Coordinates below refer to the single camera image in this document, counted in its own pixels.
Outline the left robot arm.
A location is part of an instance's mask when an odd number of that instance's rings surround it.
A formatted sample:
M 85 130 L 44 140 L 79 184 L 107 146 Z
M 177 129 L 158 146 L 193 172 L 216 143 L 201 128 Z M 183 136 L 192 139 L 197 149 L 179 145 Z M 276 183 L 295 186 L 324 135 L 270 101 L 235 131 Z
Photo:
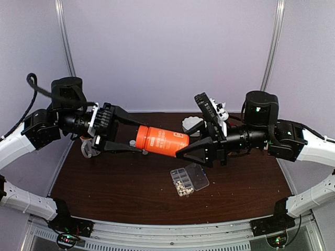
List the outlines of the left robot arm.
M 143 123 L 119 106 L 110 103 L 99 106 L 96 102 L 87 101 L 81 78 L 56 79 L 51 83 L 50 91 L 38 86 L 34 73 L 28 74 L 26 80 L 34 89 L 34 98 L 42 94 L 51 99 L 51 104 L 35 112 L 27 109 L 19 122 L 1 137 L 1 168 L 68 134 L 92 139 L 93 149 L 100 152 L 136 151 L 132 146 L 115 141 L 118 125 L 139 127 Z M 17 188 L 4 176 L 1 177 L 1 206 L 55 222 L 64 232 L 75 228 L 75 220 L 65 201 Z

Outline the orange pill bottle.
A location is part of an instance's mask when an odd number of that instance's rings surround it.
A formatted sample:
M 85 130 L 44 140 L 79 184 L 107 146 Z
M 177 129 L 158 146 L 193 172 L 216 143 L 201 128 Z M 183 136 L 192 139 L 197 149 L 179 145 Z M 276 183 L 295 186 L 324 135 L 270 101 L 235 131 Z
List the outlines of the orange pill bottle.
M 176 152 L 189 146 L 189 141 L 187 134 L 141 125 L 135 147 L 150 153 L 176 157 Z

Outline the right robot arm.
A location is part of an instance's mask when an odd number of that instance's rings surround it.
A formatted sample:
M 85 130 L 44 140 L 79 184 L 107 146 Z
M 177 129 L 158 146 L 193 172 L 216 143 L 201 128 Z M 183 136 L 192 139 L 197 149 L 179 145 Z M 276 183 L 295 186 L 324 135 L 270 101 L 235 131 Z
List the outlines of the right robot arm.
M 186 131 L 200 132 L 200 140 L 176 151 L 176 158 L 212 167 L 215 160 L 226 165 L 230 153 L 249 154 L 266 149 L 269 156 L 290 162 L 308 161 L 334 166 L 334 140 L 304 124 L 278 118 L 278 97 L 254 90 L 245 96 L 241 125 L 228 125 L 228 113 L 206 93 L 194 97 L 203 120 Z

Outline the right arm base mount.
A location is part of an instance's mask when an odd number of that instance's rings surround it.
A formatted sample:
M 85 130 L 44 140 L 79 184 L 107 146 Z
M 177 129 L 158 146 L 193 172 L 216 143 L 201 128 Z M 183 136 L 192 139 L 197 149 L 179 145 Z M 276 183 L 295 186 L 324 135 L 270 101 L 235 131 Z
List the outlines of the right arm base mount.
M 250 221 L 253 236 L 267 235 L 267 243 L 273 248 L 285 248 L 289 244 L 287 230 L 295 226 L 295 218 L 288 215 L 288 197 L 275 203 L 272 216 Z

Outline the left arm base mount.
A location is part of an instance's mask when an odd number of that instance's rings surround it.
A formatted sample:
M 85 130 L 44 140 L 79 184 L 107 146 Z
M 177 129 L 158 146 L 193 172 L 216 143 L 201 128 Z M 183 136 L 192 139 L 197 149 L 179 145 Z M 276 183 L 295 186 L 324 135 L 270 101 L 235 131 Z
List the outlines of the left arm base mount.
M 71 216 L 68 205 L 61 199 L 53 199 L 53 202 L 56 216 L 47 221 L 47 225 L 57 234 L 56 244 L 59 248 L 69 250 L 81 241 L 81 237 L 91 236 L 93 221 Z

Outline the clear plastic pill organizer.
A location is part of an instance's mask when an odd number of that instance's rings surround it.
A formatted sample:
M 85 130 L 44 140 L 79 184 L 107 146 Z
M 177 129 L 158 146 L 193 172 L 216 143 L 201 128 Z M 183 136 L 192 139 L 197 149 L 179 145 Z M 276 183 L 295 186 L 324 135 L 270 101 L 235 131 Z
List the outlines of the clear plastic pill organizer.
M 170 175 L 175 189 L 177 181 L 181 181 L 186 190 L 189 189 L 194 192 L 200 191 L 210 185 L 203 167 L 199 164 L 191 163 L 186 167 L 174 169 L 170 171 Z

